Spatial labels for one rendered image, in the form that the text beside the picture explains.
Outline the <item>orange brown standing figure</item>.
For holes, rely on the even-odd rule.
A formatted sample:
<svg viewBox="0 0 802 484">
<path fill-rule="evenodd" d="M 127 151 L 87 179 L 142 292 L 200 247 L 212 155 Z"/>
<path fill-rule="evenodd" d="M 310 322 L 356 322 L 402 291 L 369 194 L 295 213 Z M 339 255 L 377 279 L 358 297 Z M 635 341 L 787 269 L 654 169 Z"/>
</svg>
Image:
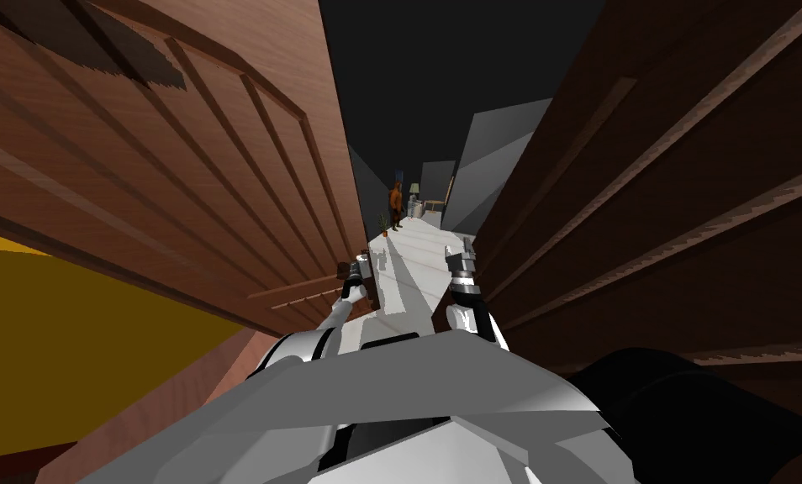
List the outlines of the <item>orange brown standing figure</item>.
<svg viewBox="0 0 802 484">
<path fill-rule="evenodd" d="M 403 218 L 404 206 L 401 193 L 401 181 L 396 180 L 392 191 L 389 193 L 389 210 L 391 213 L 391 229 L 398 231 L 401 227 L 400 220 Z"/>
</svg>

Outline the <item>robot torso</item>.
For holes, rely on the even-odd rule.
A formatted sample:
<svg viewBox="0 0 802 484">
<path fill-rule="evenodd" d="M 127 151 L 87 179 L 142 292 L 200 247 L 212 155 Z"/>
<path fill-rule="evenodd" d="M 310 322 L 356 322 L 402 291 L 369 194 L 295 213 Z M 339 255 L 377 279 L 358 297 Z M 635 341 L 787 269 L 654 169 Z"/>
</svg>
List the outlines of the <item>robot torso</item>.
<svg viewBox="0 0 802 484">
<path fill-rule="evenodd" d="M 563 378 L 465 331 L 289 356 L 78 484 L 639 484 Z"/>
</svg>

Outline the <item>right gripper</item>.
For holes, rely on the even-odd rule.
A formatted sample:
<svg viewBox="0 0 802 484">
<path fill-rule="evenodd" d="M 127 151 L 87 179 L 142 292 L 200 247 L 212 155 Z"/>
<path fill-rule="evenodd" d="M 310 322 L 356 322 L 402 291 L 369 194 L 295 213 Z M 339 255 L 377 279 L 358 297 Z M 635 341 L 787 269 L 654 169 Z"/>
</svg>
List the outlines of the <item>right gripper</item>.
<svg viewBox="0 0 802 484">
<path fill-rule="evenodd" d="M 462 245 L 460 248 L 446 245 L 445 261 L 449 272 L 460 273 L 469 272 L 474 273 L 476 254 L 472 247 L 472 239 L 470 237 L 462 238 Z"/>
</svg>

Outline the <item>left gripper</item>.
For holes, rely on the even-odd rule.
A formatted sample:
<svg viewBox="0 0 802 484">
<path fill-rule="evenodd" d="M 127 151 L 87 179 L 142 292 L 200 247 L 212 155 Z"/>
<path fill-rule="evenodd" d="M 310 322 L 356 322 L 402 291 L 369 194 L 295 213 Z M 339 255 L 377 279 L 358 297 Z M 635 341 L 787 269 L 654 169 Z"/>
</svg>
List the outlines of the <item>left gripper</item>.
<svg viewBox="0 0 802 484">
<path fill-rule="evenodd" d="M 359 286 L 374 281 L 369 252 L 361 252 L 351 263 L 340 262 L 336 267 L 336 278 L 346 285 Z"/>
</svg>

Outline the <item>dark brown panelled door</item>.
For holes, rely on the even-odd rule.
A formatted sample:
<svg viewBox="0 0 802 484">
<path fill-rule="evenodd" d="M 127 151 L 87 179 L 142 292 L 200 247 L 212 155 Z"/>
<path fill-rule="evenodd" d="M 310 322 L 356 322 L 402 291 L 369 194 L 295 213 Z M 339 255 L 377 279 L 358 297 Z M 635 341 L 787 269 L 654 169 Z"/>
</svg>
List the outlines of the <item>dark brown panelled door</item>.
<svg viewBox="0 0 802 484">
<path fill-rule="evenodd" d="M 555 372 L 802 361 L 802 0 L 606 0 L 479 236 Z"/>
</svg>

